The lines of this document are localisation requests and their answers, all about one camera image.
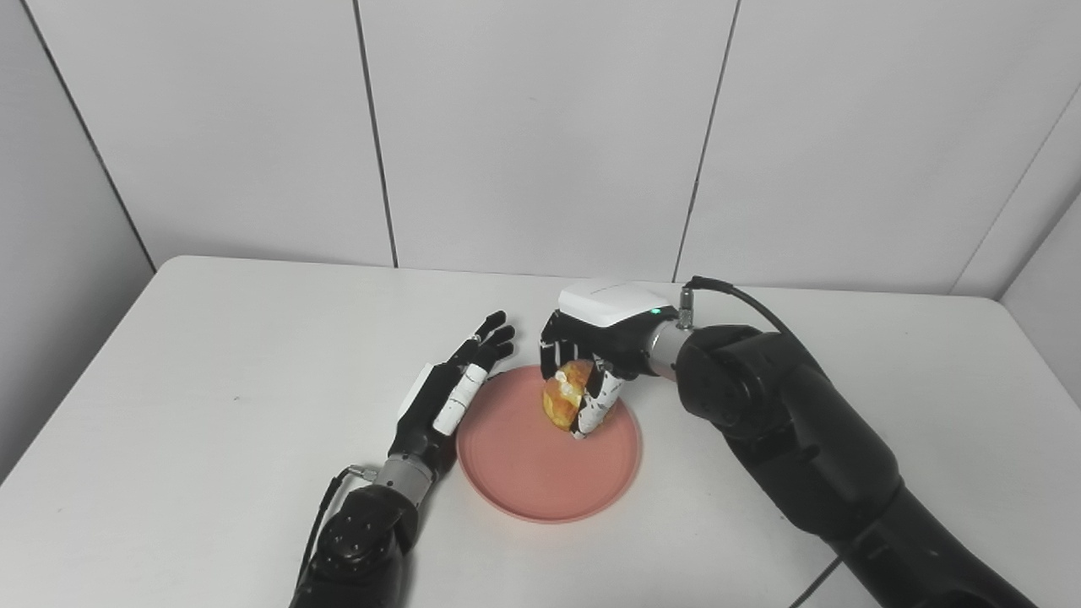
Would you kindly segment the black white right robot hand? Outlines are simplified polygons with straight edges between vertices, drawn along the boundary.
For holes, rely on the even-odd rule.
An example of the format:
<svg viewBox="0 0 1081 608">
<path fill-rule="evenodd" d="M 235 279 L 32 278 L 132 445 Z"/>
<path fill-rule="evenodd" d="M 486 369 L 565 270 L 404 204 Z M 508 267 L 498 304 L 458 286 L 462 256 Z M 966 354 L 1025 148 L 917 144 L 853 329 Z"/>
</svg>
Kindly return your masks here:
<svg viewBox="0 0 1081 608">
<path fill-rule="evenodd" d="M 676 356 L 688 331 L 679 312 L 652 291 L 617 280 L 570 285 L 540 330 L 540 374 L 557 379 L 557 397 L 577 404 L 568 432 L 598 429 L 626 383 L 638 376 L 676 380 Z"/>
</svg>

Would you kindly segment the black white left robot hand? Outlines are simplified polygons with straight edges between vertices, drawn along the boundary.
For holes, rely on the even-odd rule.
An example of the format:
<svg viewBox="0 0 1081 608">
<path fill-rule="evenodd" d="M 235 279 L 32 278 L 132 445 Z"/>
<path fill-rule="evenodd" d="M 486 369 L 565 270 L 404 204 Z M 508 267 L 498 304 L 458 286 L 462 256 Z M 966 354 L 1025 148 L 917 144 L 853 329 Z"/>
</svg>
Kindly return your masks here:
<svg viewBox="0 0 1081 608">
<path fill-rule="evenodd" d="M 418 376 L 408 408 L 395 427 L 389 457 L 405 457 L 429 470 L 433 481 L 448 474 L 456 460 L 457 427 L 494 366 L 513 354 L 516 328 L 507 314 L 490 314 L 448 361 Z"/>
</svg>

